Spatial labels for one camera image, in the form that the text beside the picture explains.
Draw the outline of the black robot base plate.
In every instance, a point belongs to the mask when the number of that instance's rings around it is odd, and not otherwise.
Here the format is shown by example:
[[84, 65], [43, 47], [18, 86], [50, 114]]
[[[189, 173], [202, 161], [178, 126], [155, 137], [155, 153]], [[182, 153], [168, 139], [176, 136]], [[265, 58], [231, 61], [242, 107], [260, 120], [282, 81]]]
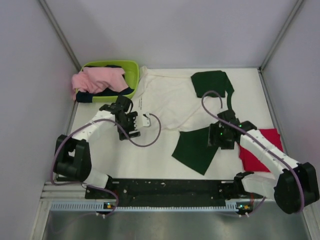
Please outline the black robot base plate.
[[231, 199], [251, 199], [240, 192], [233, 180], [114, 178], [106, 186], [125, 206], [142, 203], [183, 205], [211, 203]]

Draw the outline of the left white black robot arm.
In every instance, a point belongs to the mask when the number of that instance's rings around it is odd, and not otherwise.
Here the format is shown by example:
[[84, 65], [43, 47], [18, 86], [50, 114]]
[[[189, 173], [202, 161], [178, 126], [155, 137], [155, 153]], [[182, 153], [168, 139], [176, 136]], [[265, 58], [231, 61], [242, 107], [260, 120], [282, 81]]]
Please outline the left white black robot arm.
[[121, 141], [140, 136], [136, 120], [138, 113], [132, 112], [133, 102], [119, 96], [114, 103], [104, 104], [96, 115], [84, 126], [69, 136], [60, 135], [56, 141], [52, 172], [73, 182], [96, 187], [102, 198], [109, 198], [114, 191], [109, 176], [92, 167], [90, 142], [94, 142], [107, 130], [117, 127]]

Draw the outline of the white and green t-shirt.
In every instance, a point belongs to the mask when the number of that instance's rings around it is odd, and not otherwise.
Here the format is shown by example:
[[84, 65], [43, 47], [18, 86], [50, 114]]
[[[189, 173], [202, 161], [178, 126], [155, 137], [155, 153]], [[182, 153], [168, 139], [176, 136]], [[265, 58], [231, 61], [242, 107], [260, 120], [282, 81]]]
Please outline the white and green t-shirt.
[[163, 130], [177, 131], [179, 138], [171, 156], [204, 175], [218, 150], [208, 145], [209, 126], [215, 119], [205, 108], [215, 115], [232, 109], [234, 91], [222, 70], [191, 74], [162, 72], [143, 66], [132, 99], [133, 109], [139, 114], [156, 115]]

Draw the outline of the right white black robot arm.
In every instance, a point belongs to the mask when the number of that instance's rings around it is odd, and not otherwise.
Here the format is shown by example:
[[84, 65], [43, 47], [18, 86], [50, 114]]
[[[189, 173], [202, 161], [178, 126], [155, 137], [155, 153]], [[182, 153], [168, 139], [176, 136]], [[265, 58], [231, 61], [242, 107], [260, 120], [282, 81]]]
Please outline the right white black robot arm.
[[301, 211], [320, 199], [316, 169], [300, 163], [271, 143], [250, 121], [240, 122], [233, 110], [225, 110], [210, 124], [208, 145], [231, 150], [235, 144], [255, 156], [271, 173], [240, 172], [234, 177], [233, 192], [239, 198], [250, 193], [272, 199], [286, 214]]

